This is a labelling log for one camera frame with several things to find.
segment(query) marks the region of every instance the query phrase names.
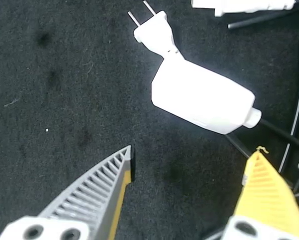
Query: power plug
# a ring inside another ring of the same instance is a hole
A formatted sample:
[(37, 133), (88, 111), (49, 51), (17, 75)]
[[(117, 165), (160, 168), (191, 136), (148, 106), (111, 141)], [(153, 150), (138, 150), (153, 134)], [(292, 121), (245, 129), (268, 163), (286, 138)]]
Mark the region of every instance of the power plug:
[(164, 11), (137, 25), (134, 37), (164, 60), (152, 83), (153, 104), (204, 129), (228, 134), (240, 126), (253, 128), (262, 112), (253, 108), (254, 94), (231, 79), (183, 58), (175, 46), (173, 32)]
[(170, 54), (180, 54), (175, 46), (173, 32), (168, 23), (167, 15), (164, 11), (156, 14), (147, 1), (143, 1), (145, 6), (153, 14), (153, 16), (140, 24), (133, 14), (129, 11), (128, 15), (137, 25), (134, 30), (134, 37), (139, 43), (143, 43), (150, 51), (161, 55), (163, 58)]

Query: white power adapter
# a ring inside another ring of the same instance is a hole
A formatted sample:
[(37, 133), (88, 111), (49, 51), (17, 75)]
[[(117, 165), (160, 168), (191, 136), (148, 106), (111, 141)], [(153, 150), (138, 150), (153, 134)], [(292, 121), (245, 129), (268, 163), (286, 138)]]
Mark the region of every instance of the white power adapter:
[(134, 37), (164, 60), (151, 84), (153, 104), (204, 129), (228, 134), (240, 126), (253, 128), (262, 112), (253, 108), (254, 94), (218, 73), (185, 60), (174, 44), (164, 11), (137, 25)]
[(191, 6), (193, 8), (215, 9), (215, 17), (221, 17), (227, 13), (291, 10), (295, 2), (295, 0), (191, 0)]

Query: dark fabric surface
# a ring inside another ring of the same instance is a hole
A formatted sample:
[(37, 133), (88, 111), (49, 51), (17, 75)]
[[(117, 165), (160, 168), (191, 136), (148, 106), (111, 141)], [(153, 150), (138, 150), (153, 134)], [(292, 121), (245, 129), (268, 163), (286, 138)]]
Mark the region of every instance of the dark fabric surface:
[[(263, 116), (290, 130), (299, 12), (230, 32), (228, 22), (249, 15), (214, 18), (190, 0), (149, 3), (166, 11), (187, 60), (253, 91)], [(246, 159), (224, 136), (153, 106), (162, 58), (136, 42), (129, 10), (140, 22), (150, 17), (141, 1), (0, 0), (0, 232), (129, 144), (136, 181), (116, 239), (197, 239), (233, 213)], [(279, 166), (283, 140), (261, 126), (236, 133), (251, 151), (266, 146)], [(291, 181), (298, 161), (295, 151)]]

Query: screw hole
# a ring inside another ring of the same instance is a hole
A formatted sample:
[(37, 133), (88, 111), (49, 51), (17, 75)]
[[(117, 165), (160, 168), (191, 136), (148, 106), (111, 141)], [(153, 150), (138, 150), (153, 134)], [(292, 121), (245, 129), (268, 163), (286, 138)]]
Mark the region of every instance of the screw hole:
[(236, 223), (235, 228), (237, 228), (245, 234), (252, 235), (254, 237), (256, 237), (257, 235), (255, 228), (245, 221), (240, 221)]
[(71, 228), (66, 230), (61, 235), (61, 240), (79, 240), (81, 236), (81, 232), (75, 228)]
[(29, 227), (24, 234), (24, 239), (25, 240), (37, 239), (39, 236), (41, 236), (43, 229), (44, 228), (41, 225), (34, 225)]

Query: metal prong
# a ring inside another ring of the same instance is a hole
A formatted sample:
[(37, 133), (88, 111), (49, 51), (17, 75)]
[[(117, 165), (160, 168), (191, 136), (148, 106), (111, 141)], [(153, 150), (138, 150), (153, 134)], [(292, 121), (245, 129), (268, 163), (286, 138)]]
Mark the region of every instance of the metal prong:
[(145, 6), (148, 8), (148, 10), (153, 14), (156, 15), (156, 12), (153, 10), (153, 8), (149, 5), (149, 3), (144, 0), (143, 3), (145, 4)]
[(134, 15), (130, 11), (128, 12), (128, 15), (134, 21), (134, 23), (139, 27), (140, 26), (139, 21), (136, 20), (136, 18), (134, 17)]

